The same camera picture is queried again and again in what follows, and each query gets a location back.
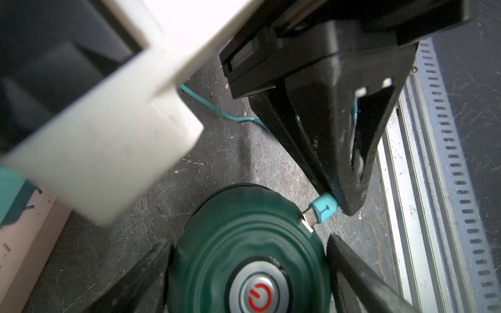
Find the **teal connector housing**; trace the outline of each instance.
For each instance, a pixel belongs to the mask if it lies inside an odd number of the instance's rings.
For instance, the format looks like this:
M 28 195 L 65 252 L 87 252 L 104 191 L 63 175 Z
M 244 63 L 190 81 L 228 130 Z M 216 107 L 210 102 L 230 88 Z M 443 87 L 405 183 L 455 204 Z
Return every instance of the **teal connector housing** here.
M 338 202 L 330 193 L 326 192 L 310 203 L 310 207 L 315 211 L 318 223 L 320 224 L 336 213 Z

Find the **teal object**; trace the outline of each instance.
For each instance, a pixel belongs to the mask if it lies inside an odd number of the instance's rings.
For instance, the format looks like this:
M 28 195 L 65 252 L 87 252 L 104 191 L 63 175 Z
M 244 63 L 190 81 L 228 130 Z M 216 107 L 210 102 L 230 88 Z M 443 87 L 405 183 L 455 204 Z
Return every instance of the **teal object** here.
M 0 166 L 0 226 L 17 222 L 34 191 L 23 176 Z
M 250 122 L 254 122 L 258 125 L 260 125 L 261 127 L 263 127 L 264 129 L 266 129 L 267 131 L 270 131 L 265 125 L 264 123 L 257 117 L 235 117 L 235 116 L 231 116 L 230 114 L 226 113 L 225 111 L 221 110 L 220 108 L 216 107 L 214 104 L 210 103 L 209 101 L 207 101 L 206 99 L 202 98 L 201 96 L 199 96 L 198 94 L 196 94 L 193 90 L 191 90 L 190 88 L 188 88 L 187 86 L 185 85 L 181 85 L 181 90 L 186 92 L 187 94 L 189 94 L 190 96 L 194 97 L 196 100 L 198 100 L 199 102 L 205 104 L 206 106 L 208 106 L 211 110 L 223 115 L 224 117 L 226 117 L 227 119 L 229 120 L 232 120 L 232 121 L 236 121 L 236 122 L 245 122 L 245 121 L 250 121 Z
M 320 224 L 336 213 L 338 202 L 330 193 L 326 192 L 310 203 L 310 207 L 315 211 L 318 223 Z
M 171 313 L 228 312 L 232 274 L 266 257 L 289 279 L 288 312 L 329 312 L 329 268 L 318 235 L 280 194 L 254 184 L 223 188 L 188 221 L 168 271 Z

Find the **concrete floor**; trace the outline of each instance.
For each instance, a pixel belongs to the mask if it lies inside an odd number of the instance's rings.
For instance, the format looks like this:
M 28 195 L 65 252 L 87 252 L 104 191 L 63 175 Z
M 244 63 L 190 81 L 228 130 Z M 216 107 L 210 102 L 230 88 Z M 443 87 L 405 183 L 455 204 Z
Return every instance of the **concrete floor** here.
M 253 115 L 247 99 L 231 98 L 217 55 L 186 85 L 229 114 Z M 116 283 L 158 238 L 177 241 L 192 211 L 226 185 L 261 184 L 301 209 L 318 196 L 270 133 L 251 122 L 227 120 L 187 94 L 181 96 L 205 126 L 198 144 L 114 225 L 101 228 L 72 213 L 24 312 L 83 310 Z M 315 228 L 324 243 L 330 233 L 340 235 L 397 290 L 376 168 L 360 214 L 348 217 L 338 212 Z

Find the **teal cable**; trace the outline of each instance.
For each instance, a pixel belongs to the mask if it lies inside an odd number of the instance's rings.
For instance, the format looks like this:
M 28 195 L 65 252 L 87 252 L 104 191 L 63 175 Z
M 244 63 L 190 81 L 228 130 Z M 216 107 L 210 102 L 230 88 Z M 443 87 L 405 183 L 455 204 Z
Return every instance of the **teal cable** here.
M 270 131 L 264 125 L 264 123 L 259 118 L 257 118 L 257 117 L 235 117 L 235 116 L 231 116 L 230 114 L 226 113 L 225 111 L 223 111 L 220 108 L 216 107 L 214 104 L 212 104 L 209 101 L 207 101 L 206 99 L 204 99 L 201 96 L 197 95 L 195 92 L 193 92 L 193 90 L 191 90 L 190 88 L 188 88 L 184 84 L 181 85 L 181 89 L 185 93 L 187 93 L 190 96 L 194 97 L 196 100 L 198 100 L 198 101 L 202 102 L 203 104 L 205 104 L 206 106 L 208 106 L 211 110 L 216 111 L 217 113 L 223 115 L 224 117 L 226 117 L 229 120 L 236 121 L 236 122 L 245 122 L 245 121 L 254 122 L 254 123 L 260 125 L 261 127 L 263 127 L 264 129 L 266 129 L 267 131 Z

